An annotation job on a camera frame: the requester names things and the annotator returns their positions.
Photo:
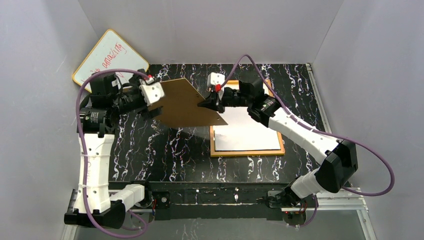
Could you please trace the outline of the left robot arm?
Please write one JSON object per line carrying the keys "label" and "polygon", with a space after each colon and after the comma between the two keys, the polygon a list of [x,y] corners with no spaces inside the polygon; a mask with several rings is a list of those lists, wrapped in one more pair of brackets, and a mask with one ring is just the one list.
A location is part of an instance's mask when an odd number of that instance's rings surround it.
{"label": "left robot arm", "polygon": [[145,187],[129,183],[115,194],[109,192],[109,165],[120,117],[138,113],[143,120],[161,114],[152,108],[165,95],[161,84],[144,69],[131,71],[122,83],[111,70],[90,77],[91,92],[78,101],[80,173],[75,203],[64,215],[67,225],[106,229],[123,227],[127,212],[145,199]]}

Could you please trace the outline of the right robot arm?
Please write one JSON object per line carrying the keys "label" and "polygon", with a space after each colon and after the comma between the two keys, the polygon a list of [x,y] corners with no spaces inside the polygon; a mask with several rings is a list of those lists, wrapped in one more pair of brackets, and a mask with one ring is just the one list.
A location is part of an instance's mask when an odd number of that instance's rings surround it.
{"label": "right robot arm", "polygon": [[317,193],[338,193],[358,170],[356,145],[349,140],[319,133],[315,127],[285,110],[273,95],[265,92],[265,81],[238,81],[238,89],[225,86],[225,77],[211,73],[207,77],[209,96],[198,103],[220,114],[227,107],[246,107],[256,122],[291,139],[308,152],[319,167],[297,177],[276,199],[286,205],[297,205],[304,198]]}

